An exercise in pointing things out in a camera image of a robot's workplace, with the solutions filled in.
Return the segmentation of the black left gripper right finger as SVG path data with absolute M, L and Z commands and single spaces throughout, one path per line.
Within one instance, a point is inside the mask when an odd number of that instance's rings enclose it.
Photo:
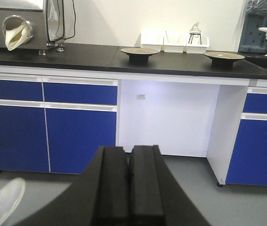
M 210 225 L 170 172 L 157 145 L 134 146 L 130 174 L 132 225 Z

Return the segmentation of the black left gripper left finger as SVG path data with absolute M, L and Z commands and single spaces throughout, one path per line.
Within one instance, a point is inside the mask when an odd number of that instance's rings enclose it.
M 122 147 L 101 146 L 78 178 L 19 226 L 127 226 L 127 157 Z

